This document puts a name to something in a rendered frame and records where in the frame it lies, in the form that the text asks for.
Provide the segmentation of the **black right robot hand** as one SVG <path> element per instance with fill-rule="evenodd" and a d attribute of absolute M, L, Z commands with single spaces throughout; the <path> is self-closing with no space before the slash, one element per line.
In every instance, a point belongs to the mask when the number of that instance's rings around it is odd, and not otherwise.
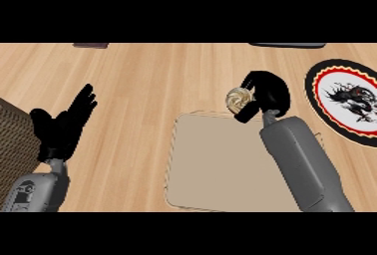
<path fill-rule="evenodd" d="M 290 109 L 290 92 L 283 79 L 268 71 L 252 71 L 244 78 L 241 89 L 255 91 L 253 100 L 234 115 L 241 123 L 247 123 L 259 112 L 278 111 L 281 118 Z"/>

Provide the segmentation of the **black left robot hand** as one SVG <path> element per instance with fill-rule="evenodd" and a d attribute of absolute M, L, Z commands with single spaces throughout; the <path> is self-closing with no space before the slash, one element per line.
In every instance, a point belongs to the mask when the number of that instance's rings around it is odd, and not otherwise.
<path fill-rule="evenodd" d="M 67 161 L 71 158 L 97 105 L 94 86 L 88 84 L 68 109 L 55 118 L 43 109 L 30 112 L 34 135 L 42 142 L 39 152 L 42 162 L 54 158 Z"/>

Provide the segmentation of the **cream swirl cupcake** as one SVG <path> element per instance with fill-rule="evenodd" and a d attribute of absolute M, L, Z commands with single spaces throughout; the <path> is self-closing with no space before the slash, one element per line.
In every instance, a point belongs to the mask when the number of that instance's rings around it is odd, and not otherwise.
<path fill-rule="evenodd" d="M 234 88 L 225 98 L 225 103 L 230 111 L 238 114 L 246 105 L 255 100 L 252 91 L 246 88 Z"/>

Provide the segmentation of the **dragon print plate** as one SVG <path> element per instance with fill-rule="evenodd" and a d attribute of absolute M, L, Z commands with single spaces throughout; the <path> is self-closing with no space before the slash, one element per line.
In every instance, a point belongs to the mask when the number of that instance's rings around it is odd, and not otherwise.
<path fill-rule="evenodd" d="M 305 93 L 333 130 L 377 148 L 377 71 L 349 60 L 326 60 L 307 73 Z"/>

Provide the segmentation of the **beige square tray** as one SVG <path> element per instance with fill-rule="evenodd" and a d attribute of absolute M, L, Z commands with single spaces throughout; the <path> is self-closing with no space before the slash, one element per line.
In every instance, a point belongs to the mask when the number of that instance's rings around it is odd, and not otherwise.
<path fill-rule="evenodd" d="M 278 166 L 259 136 L 261 118 L 196 112 L 176 119 L 166 199 L 202 211 L 296 212 Z"/>

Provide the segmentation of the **brown wicker basket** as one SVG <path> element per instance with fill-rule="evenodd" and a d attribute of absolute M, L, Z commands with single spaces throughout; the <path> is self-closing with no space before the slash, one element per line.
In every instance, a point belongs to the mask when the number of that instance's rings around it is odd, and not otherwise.
<path fill-rule="evenodd" d="M 40 165 L 39 151 L 32 117 L 0 98 L 0 208 L 14 182 Z"/>

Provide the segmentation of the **dark grey flat object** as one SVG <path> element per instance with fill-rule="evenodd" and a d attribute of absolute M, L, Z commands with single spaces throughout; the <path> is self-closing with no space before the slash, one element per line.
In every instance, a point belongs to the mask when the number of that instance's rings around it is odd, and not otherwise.
<path fill-rule="evenodd" d="M 249 43 L 252 46 L 295 49 L 320 49 L 327 43 Z"/>

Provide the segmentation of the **dark brown flat object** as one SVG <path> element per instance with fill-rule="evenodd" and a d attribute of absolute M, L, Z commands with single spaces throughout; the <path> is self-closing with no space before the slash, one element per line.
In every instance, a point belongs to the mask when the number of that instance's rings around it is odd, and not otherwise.
<path fill-rule="evenodd" d="M 74 43 L 77 48 L 107 49 L 110 43 Z"/>

